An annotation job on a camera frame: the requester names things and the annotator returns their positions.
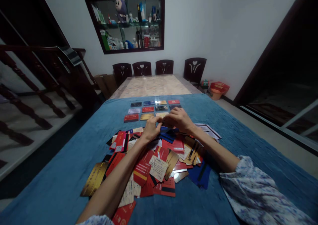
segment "purple plush toy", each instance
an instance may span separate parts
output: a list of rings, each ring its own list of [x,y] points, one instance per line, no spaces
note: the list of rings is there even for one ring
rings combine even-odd
[[[126,14],[127,14],[125,0],[116,0],[116,10],[118,12],[118,14],[117,14],[118,21],[125,23],[126,22]]]

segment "handrail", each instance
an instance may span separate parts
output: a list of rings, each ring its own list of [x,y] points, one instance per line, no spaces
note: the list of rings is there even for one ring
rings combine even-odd
[[[42,47],[42,46],[14,46],[14,45],[0,45],[2,51],[59,51],[56,47]],[[83,48],[73,48],[74,51],[86,52]]]

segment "dining table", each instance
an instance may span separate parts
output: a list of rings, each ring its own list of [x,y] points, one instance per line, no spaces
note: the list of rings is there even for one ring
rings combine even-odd
[[[211,126],[222,137],[220,144],[234,155],[251,157],[256,167],[274,179],[281,193],[318,222],[317,179],[181,76],[156,75],[127,78],[0,213],[0,224],[75,224],[89,201],[80,194],[94,165],[112,154],[106,142],[119,130],[146,125],[140,120],[124,123],[131,103],[159,100],[179,100],[194,123]],[[208,166],[207,189],[186,177],[175,184],[175,198],[158,194],[135,197],[129,225],[243,224],[222,189],[217,163],[210,159]]]

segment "wooden chair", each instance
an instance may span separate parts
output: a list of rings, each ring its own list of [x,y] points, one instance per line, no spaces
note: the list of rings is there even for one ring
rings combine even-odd
[[[119,63],[113,65],[117,86],[119,87],[127,77],[132,77],[132,65],[129,63]]]
[[[205,58],[190,58],[185,60],[185,70],[183,78],[190,82],[198,84],[199,87],[205,63]]]
[[[140,61],[132,64],[135,76],[151,75],[151,63]]]
[[[156,74],[173,74],[173,60],[157,61]]]

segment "marble tabletop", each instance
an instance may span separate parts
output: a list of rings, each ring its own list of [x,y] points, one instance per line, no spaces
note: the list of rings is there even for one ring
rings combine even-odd
[[[180,75],[163,74],[128,77],[110,99],[200,93]]]

